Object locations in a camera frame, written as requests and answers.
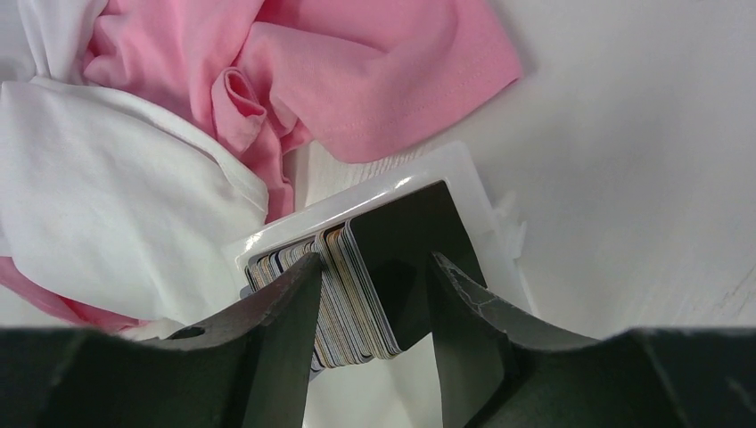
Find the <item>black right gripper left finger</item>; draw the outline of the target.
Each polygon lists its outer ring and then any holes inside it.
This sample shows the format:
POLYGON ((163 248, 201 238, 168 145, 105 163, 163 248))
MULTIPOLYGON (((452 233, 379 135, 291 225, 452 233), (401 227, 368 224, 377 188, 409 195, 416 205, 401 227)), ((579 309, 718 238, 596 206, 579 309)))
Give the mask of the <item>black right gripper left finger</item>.
POLYGON ((83 328, 1 332, 4 427, 300 427, 321 263, 165 339, 83 328))

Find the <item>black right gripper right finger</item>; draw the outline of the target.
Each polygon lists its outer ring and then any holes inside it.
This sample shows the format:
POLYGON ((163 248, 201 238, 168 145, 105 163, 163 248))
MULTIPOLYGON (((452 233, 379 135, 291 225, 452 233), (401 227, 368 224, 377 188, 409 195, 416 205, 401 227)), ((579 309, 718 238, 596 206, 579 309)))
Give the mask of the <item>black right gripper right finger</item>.
POLYGON ((428 306, 447 427, 752 427, 751 327, 598 340, 515 307, 440 253, 428 306))

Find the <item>stack of credit cards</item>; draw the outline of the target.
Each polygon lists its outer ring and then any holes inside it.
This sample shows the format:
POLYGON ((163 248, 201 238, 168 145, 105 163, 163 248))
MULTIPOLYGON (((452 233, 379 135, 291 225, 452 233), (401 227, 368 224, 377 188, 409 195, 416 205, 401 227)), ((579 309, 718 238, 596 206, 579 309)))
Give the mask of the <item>stack of credit cards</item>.
POLYGON ((322 288, 311 370, 392 359, 430 331, 424 269, 440 252, 485 282, 443 181, 248 259, 246 298, 314 253, 322 288))

